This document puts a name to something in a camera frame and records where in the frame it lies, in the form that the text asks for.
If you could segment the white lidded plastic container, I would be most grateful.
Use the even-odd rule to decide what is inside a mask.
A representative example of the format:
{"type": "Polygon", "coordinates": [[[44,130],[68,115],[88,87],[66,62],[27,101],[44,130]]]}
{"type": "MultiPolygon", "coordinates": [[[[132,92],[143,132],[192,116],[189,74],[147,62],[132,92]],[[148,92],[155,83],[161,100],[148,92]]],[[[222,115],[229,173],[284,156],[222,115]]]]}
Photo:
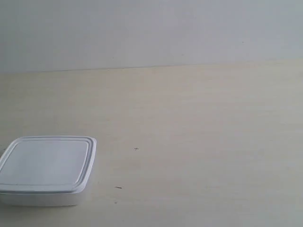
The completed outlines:
{"type": "Polygon", "coordinates": [[[87,136],[28,136],[12,141],[0,158],[0,201],[59,207],[85,197],[97,141],[87,136]]]}

